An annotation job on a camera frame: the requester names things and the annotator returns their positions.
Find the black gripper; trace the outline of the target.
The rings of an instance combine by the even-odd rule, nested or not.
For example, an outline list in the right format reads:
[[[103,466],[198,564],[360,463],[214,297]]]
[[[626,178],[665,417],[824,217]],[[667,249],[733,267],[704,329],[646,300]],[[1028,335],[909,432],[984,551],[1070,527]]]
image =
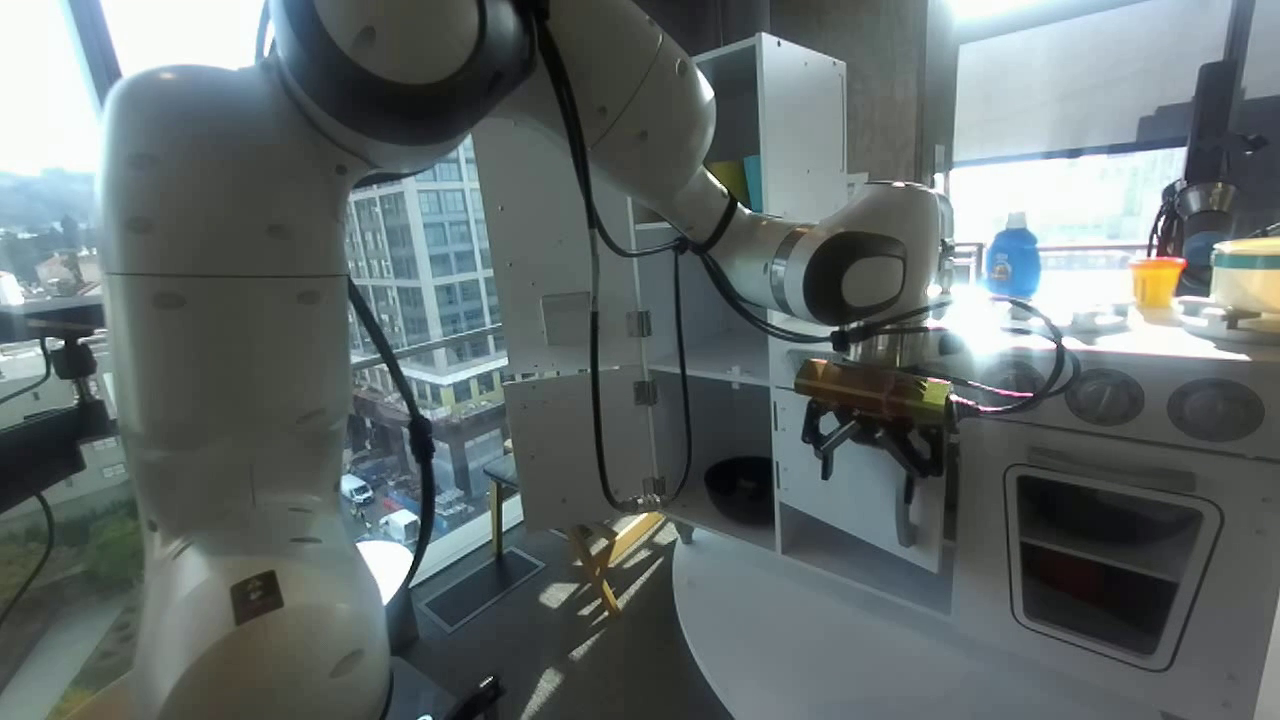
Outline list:
[[[857,417],[849,409],[802,409],[798,438],[816,452],[819,478],[832,478],[832,454],[841,445],[873,445],[885,449],[903,478],[896,488],[896,543],[914,543],[913,502],[926,477],[943,471],[943,438],[936,426],[914,419],[880,419],[880,417]]]

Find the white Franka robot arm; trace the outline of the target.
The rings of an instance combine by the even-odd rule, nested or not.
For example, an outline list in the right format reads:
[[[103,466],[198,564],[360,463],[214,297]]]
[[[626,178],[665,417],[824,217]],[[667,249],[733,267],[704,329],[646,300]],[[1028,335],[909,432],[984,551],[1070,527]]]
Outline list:
[[[798,225],[712,172],[706,75],[637,0],[268,0],[248,67],[103,98],[97,226],[114,426],[145,527],[126,720],[383,720],[390,632],[341,521],[345,205],[479,121],[560,138],[661,212],[733,297],[807,325],[926,287],[940,193],[893,178]]]

